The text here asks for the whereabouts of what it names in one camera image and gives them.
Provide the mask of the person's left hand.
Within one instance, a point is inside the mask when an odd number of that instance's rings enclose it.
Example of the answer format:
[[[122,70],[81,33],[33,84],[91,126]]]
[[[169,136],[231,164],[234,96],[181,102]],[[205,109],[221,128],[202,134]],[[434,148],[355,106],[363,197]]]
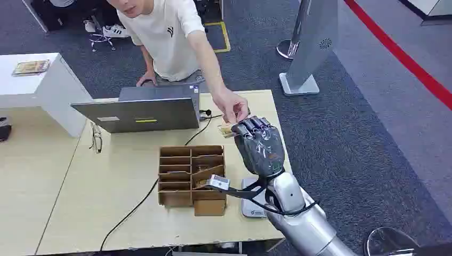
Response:
[[[219,89],[211,95],[226,123],[236,124],[250,114],[248,101],[228,88]]]

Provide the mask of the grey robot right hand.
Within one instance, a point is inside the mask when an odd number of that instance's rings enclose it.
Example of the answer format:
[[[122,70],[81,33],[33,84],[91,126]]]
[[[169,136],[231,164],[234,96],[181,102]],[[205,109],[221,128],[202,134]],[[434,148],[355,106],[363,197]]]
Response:
[[[271,179],[285,171],[285,150],[280,132],[266,118],[248,117],[233,125],[231,130],[250,173]]]

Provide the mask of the person's right hand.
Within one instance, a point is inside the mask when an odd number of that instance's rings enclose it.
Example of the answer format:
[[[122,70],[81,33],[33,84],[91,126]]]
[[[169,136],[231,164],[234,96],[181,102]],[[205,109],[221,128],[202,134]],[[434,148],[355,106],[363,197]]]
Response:
[[[150,85],[150,86],[157,86],[157,80],[156,80],[156,75],[154,71],[146,71],[144,73],[144,75],[139,78],[139,80],[136,83],[137,87],[141,87],[144,85]]]

